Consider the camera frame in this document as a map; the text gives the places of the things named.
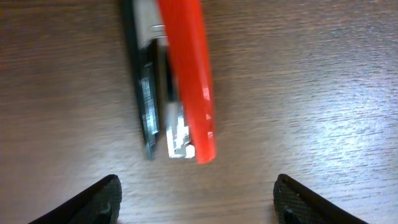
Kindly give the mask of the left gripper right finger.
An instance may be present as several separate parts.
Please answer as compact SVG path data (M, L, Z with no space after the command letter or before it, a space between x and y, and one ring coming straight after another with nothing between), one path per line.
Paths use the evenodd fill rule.
M287 174L278 175L273 198L279 224L367 224Z

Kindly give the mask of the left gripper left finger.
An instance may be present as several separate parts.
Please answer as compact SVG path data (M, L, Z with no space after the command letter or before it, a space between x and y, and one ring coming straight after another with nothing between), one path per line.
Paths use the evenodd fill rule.
M117 224L121 201L119 177L110 174L29 224Z

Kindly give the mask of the orange and black stapler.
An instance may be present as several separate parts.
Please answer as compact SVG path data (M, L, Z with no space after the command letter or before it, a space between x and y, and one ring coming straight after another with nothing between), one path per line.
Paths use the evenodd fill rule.
M172 159L216 157L213 77L200 0L122 0L146 158L165 139Z

